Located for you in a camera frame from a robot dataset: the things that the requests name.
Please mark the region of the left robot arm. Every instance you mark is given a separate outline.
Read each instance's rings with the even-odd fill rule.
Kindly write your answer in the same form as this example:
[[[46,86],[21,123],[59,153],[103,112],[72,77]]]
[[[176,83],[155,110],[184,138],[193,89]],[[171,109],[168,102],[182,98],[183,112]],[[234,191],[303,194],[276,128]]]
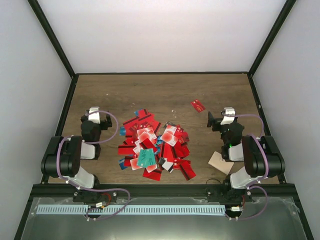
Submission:
[[[102,131],[113,126],[111,114],[92,107],[81,117],[81,135],[53,136],[45,150],[40,169],[44,176],[64,180],[89,201],[102,196],[98,177],[81,167],[82,160],[97,160],[101,153]]]

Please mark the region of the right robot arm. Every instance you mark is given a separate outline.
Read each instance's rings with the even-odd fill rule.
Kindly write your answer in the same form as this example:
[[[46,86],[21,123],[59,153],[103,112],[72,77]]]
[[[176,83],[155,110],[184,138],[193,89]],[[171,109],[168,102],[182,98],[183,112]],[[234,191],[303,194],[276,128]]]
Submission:
[[[245,127],[239,118],[254,117],[254,114],[236,114],[226,107],[220,118],[208,113],[207,127],[220,134],[221,151],[215,151],[208,164],[226,174],[220,182],[221,197],[226,201],[237,200],[254,184],[285,172],[285,161],[271,135],[244,135]]]

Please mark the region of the beige leather card holder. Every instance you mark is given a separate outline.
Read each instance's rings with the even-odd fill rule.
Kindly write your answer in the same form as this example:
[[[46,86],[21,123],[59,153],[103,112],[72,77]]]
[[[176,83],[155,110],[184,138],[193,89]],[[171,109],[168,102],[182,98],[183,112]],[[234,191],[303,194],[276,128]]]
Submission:
[[[228,175],[232,169],[232,167],[234,166],[234,162],[229,162],[229,161],[225,161],[222,158],[222,155],[215,151],[210,160],[208,161],[208,164],[214,168],[216,168],[217,170],[219,170],[220,172],[224,173],[225,175]]]

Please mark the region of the teal VIP card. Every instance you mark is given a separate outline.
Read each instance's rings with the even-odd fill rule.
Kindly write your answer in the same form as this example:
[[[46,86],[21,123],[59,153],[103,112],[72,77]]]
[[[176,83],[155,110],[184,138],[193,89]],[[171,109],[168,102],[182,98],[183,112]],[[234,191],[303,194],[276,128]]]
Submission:
[[[138,156],[137,165],[139,167],[149,167],[156,164],[154,150],[152,148],[141,149]]]

